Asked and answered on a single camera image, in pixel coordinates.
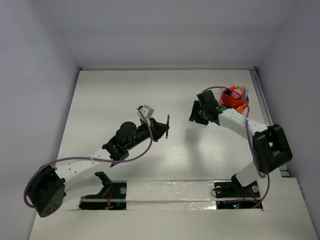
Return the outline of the peach translucent marker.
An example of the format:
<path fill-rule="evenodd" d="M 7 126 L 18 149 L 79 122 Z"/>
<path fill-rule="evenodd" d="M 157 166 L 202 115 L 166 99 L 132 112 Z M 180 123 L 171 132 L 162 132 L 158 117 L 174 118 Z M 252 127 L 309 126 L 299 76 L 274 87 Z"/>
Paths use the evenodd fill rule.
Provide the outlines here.
<path fill-rule="evenodd" d="M 243 105 L 237 107 L 235 110 L 242 114 L 246 109 L 247 109 L 247 105 L 243 104 Z"/>

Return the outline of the blue tip clear highlighter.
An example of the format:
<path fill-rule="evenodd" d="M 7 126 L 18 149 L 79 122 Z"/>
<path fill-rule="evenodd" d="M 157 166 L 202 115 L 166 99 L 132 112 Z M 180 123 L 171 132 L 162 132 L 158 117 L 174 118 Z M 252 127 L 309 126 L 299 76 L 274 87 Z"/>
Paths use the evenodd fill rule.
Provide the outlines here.
<path fill-rule="evenodd" d="M 249 88 L 246 87 L 243 92 L 243 97 L 246 99 L 248 97 L 248 94 L 249 94 Z"/>

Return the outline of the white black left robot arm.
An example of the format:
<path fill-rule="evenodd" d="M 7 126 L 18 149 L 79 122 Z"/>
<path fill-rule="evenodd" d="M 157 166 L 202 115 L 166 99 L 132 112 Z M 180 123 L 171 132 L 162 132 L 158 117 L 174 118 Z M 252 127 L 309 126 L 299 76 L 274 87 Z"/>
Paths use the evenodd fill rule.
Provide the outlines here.
<path fill-rule="evenodd" d="M 53 214 L 63 204 L 67 196 L 66 186 L 85 179 L 94 172 L 100 180 L 93 186 L 95 197 L 104 199 L 112 195 L 113 183 L 102 171 L 98 171 L 99 163 L 120 163 L 135 161 L 129 158 L 129 151 L 149 139 L 157 142 L 166 136 L 170 129 L 168 123 L 157 122 L 154 118 L 141 118 L 140 126 L 133 122 L 124 122 L 100 151 L 109 153 L 109 159 L 99 156 L 74 156 L 54 160 L 41 166 L 28 181 L 24 192 L 24 203 L 37 211 L 42 218 Z"/>

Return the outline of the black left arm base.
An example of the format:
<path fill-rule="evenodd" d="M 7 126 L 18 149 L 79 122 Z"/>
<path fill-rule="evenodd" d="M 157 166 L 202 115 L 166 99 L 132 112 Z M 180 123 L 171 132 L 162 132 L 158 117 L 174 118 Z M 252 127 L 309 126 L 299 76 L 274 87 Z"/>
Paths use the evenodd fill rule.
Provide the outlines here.
<path fill-rule="evenodd" d="M 97 194 L 82 196 L 78 207 L 81 210 L 126 210 L 127 182 L 112 182 L 103 171 L 96 172 L 94 175 L 100 179 L 102 188 Z"/>

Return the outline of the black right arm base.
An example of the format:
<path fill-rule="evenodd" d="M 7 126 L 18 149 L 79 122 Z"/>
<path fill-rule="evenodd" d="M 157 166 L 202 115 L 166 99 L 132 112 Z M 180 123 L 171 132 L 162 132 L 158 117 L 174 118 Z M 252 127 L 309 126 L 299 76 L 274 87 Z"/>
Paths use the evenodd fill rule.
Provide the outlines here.
<path fill-rule="evenodd" d="M 216 199 L 218 210 L 263 209 L 257 181 L 242 186 L 232 176 L 231 180 L 215 182 L 211 195 Z"/>

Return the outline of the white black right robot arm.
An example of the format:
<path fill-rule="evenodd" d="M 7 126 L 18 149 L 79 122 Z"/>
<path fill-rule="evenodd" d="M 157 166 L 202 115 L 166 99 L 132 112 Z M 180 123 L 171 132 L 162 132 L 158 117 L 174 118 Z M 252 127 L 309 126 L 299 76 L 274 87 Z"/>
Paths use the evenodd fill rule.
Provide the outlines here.
<path fill-rule="evenodd" d="M 215 123 L 248 140 L 252 162 L 232 176 L 230 190 L 235 196 L 242 196 L 250 184 L 293 158 L 286 134 L 280 125 L 258 123 L 225 103 L 219 104 L 211 90 L 197 95 L 189 121 L 201 125 Z"/>

